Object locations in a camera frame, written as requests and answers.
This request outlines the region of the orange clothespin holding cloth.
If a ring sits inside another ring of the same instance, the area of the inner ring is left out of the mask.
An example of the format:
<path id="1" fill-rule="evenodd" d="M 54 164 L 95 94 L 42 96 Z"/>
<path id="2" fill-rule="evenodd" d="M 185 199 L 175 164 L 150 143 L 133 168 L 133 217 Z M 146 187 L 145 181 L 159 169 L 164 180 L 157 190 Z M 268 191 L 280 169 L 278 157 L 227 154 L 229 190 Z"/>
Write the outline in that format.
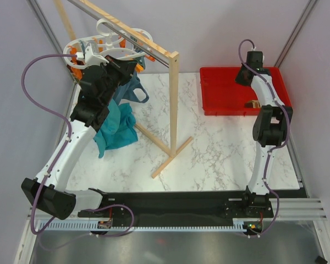
<path id="1" fill-rule="evenodd" d="M 140 72 L 144 71 L 144 68 L 143 68 L 142 65 L 137 64 L 136 67 L 135 67 L 135 70 L 136 70 L 137 73 L 140 73 Z"/>

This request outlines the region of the striped sock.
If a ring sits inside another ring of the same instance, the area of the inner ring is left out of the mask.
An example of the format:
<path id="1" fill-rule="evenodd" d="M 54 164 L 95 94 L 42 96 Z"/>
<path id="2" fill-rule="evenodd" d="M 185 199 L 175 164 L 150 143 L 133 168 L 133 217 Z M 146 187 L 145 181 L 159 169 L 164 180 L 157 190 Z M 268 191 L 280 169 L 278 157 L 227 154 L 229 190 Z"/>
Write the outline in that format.
<path id="1" fill-rule="evenodd" d="M 258 100 L 251 100 L 251 101 L 246 102 L 244 104 L 244 107 L 245 108 L 257 109 L 257 108 L 261 108 L 261 105 L 260 105 Z"/>

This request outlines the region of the white round clip hanger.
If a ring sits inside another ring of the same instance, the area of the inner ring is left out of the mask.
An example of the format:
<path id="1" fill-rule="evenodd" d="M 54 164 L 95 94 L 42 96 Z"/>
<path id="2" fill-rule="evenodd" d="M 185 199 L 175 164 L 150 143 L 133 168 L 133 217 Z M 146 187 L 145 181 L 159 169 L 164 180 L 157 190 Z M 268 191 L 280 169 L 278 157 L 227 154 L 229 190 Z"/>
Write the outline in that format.
<path id="1" fill-rule="evenodd" d="M 119 47 L 120 41 L 123 39 L 120 35 L 116 34 L 110 29 L 107 29 L 106 31 L 102 30 L 102 27 L 106 26 L 106 21 L 104 19 L 100 19 L 97 21 L 96 24 L 96 30 L 98 32 L 95 36 L 89 36 L 89 37 L 83 37 L 83 38 L 77 38 L 75 40 L 72 40 L 69 42 L 64 50 L 63 53 L 70 54 L 69 53 L 69 45 L 75 47 L 77 49 L 77 52 L 85 52 L 85 47 L 89 42 L 95 42 L 97 43 L 98 51 L 99 53 L 105 57 L 106 55 L 110 55 L 116 59 L 120 60 L 131 60 L 134 59 L 137 61 L 138 64 L 142 65 L 145 69 L 145 59 L 148 59 L 152 62 L 155 61 L 155 59 L 148 54 L 146 54 L 144 51 L 139 49 L 138 47 L 134 46 L 132 43 L 127 44 L 126 40 L 126 53 L 127 55 L 123 54 L 121 52 L 121 48 Z M 71 60 L 72 58 L 76 57 L 65 57 L 64 61 L 66 64 L 70 67 L 74 67 L 76 69 L 86 69 L 89 66 L 85 66 L 83 61 L 78 61 L 78 65 L 73 65 Z"/>

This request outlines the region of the teal cloth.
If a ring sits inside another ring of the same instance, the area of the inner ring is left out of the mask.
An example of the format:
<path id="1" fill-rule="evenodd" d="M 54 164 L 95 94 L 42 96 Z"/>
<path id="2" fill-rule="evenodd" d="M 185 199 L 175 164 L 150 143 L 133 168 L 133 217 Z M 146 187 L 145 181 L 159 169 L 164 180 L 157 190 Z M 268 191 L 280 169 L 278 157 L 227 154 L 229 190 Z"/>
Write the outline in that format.
<path id="1" fill-rule="evenodd" d="M 109 114 L 93 140 L 102 158 L 107 150 L 115 150 L 138 141 L 135 131 L 136 119 L 129 103 L 117 105 L 111 100 L 108 106 Z"/>

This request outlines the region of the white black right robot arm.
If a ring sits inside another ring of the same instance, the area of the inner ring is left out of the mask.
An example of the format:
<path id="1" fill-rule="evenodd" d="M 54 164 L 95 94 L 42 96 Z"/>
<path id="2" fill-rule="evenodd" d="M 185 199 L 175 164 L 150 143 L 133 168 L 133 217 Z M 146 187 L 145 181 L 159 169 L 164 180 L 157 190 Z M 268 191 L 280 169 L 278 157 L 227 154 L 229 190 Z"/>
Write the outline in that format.
<path id="1" fill-rule="evenodd" d="M 269 179 L 277 150 L 289 140 L 293 109 L 279 98 L 270 71 L 263 67 L 261 51 L 247 52 L 235 82 L 251 87 L 260 104 L 252 130 L 256 142 L 255 164 L 239 209 L 247 217 L 272 217 Z"/>

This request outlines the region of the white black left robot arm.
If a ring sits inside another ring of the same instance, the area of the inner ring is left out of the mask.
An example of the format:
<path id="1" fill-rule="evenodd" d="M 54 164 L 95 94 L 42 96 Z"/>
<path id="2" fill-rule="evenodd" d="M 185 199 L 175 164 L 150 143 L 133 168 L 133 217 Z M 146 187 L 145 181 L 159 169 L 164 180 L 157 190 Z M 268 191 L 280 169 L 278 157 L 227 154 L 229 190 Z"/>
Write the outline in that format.
<path id="1" fill-rule="evenodd" d="M 34 179 L 24 179 L 21 188 L 32 205 L 64 220 L 74 211 L 91 210 L 98 217 L 109 211 L 103 193 L 89 188 L 67 189 L 76 162 L 92 141 L 109 114 L 108 105 L 120 85 L 128 83 L 134 74 L 135 60 L 118 60 L 106 56 L 103 62 L 86 65 L 79 81 L 80 96 L 67 123 L 67 132 L 53 155 Z"/>

